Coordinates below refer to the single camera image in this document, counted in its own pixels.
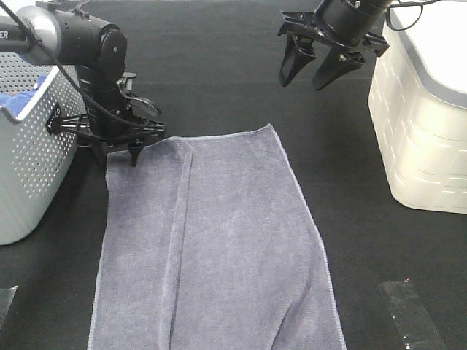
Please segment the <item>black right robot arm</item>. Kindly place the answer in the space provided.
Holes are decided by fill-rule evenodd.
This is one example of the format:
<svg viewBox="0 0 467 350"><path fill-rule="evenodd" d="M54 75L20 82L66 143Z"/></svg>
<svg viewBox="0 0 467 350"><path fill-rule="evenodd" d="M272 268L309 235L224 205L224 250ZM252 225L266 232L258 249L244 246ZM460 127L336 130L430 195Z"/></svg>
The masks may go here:
<svg viewBox="0 0 467 350"><path fill-rule="evenodd" d="M361 69L367 52L379 57L389 48L384 37L370 32L388 9L389 1L321 1L313 11L283 12L278 34L287 36L285 54L278 77L288 86L308 63L317 58L313 44L330 51L312 78L315 90Z"/></svg>

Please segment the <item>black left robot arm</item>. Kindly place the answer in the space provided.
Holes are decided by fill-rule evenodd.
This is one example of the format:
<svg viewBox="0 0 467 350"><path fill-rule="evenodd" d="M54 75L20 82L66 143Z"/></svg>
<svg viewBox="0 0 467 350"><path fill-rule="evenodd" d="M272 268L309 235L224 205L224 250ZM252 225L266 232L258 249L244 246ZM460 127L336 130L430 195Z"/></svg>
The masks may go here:
<svg viewBox="0 0 467 350"><path fill-rule="evenodd" d="M61 1L37 2L13 12L5 3L1 17L1 51L16 53L36 66L56 66L82 96L85 113L67 117L54 110L50 134L72 133L81 147L91 147L100 161L117 146L128 148L131 165L147 146L147 138L164 137L161 110L133 92L135 73L125 70L127 39L114 23Z"/></svg>

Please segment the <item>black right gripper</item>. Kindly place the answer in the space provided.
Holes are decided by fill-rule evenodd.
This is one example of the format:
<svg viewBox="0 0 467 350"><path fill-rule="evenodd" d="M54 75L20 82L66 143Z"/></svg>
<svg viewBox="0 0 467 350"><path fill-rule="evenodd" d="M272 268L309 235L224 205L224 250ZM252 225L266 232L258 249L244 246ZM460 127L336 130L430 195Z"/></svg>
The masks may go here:
<svg viewBox="0 0 467 350"><path fill-rule="evenodd" d="M363 53L381 56L389 47L386 40L370 32L389 7L389 1L321 1L308 12L283 12L278 34L286 35L285 54L278 77L287 87L295 76L317 58L313 44L331 48L312 78L315 90L360 69Z"/></svg>

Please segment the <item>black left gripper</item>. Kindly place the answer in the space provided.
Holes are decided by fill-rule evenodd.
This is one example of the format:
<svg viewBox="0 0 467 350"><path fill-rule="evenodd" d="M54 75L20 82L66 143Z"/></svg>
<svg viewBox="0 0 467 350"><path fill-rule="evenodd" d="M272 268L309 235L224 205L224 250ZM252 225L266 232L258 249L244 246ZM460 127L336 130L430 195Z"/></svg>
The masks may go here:
<svg viewBox="0 0 467 350"><path fill-rule="evenodd" d="M144 146L165 137L164 124L156 120L160 109L149 99L140 98L128 89L128 83L117 83L115 89L101 96L100 105L113 113L108 117L100 109L87 105L87 112L65 117L54 112L54 133L77 137L79 147L91 148L98 166L107 164L106 152L127 147L131 166L136 167Z"/></svg>

